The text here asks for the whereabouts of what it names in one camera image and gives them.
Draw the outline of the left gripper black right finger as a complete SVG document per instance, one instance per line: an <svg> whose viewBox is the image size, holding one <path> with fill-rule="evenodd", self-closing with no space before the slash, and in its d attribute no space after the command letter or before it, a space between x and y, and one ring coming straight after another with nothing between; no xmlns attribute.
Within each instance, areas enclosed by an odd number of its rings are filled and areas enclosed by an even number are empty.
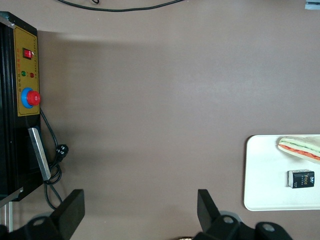
<svg viewBox="0 0 320 240"><path fill-rule="evenodd" d="M197 192L197 216L202 231L196 240L291 240L280 225L258 222L254 228L247 226L240 216L230 211L220 211L206 189Z"/></svg>

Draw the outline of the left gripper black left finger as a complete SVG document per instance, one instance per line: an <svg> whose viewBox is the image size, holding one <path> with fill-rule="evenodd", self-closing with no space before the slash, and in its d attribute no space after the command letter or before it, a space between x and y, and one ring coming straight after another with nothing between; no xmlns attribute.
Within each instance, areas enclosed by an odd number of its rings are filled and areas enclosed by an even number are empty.
<svg viewBox="0 0 320 240"><path fill-rule="evenodd" d="M23 232L27 240L69 240L84 216L84 190L75 189L50 215L30 220Z"/></svg>

